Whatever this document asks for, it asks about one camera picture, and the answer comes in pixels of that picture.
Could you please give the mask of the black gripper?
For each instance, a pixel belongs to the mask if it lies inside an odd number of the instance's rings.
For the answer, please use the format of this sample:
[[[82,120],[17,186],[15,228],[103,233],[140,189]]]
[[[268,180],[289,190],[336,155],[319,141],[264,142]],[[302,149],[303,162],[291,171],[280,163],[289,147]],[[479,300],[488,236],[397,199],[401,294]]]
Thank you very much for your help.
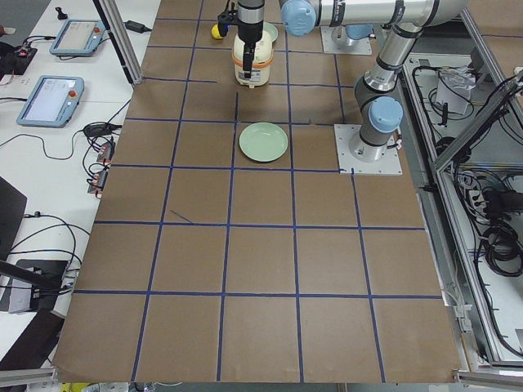
[[[237,9],[238,35],[245,42],[243,72],[246,79],[252,77],[255,44],[262,39],[264,20],[263,0],[239,0]]]

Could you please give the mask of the green plate near arm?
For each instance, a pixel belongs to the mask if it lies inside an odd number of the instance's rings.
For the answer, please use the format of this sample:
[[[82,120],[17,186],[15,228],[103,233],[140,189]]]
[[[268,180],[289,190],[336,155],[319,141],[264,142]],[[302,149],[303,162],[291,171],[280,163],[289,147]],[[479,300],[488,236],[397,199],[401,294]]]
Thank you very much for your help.
[[[274,24],[265,21],[263,24],[263,30],[269,35],[272,42],[277,40],[279,31]]]
[[[281,127],[273,123],[256,122],[242,130],[239,147],[253,161],[268,163],[284,155],[288,149],[288,137]]]

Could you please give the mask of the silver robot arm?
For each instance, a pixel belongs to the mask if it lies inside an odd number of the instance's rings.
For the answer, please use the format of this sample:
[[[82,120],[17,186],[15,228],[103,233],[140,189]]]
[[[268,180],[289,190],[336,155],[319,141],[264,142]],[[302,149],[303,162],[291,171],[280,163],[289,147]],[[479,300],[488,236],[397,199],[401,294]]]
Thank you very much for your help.
[[[356,81],[355,99],[362,124],[349,146],[361,162],[380,160],[392,133],[401,124],[404,110],[390,92],[395,89],[397,75],[421,32],[422,28],[412,23],[392,25],[374,66]]]
[[[458,16],[466,1],[281,1],[281,20],[288,33],[302,37],[320,26],[387,25],[391,28],[376,65],[364,82],[376,91],[391,91],[397,73],[424,28]]]

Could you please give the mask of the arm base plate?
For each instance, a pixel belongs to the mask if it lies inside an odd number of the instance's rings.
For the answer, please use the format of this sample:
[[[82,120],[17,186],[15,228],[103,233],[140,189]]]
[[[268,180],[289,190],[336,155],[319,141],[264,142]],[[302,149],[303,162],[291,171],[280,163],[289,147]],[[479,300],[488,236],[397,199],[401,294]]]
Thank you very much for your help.
[[[335,124],[338,167],[341,174],[401,176],[398,149],[393,136],[382,146],[365,144],[360,138],[360,125]]]
[[[370,56],[372,54],[369,41],[369,36],[373,32],[371,24],[322,27],[320,31],[324,53],[355,56]]]

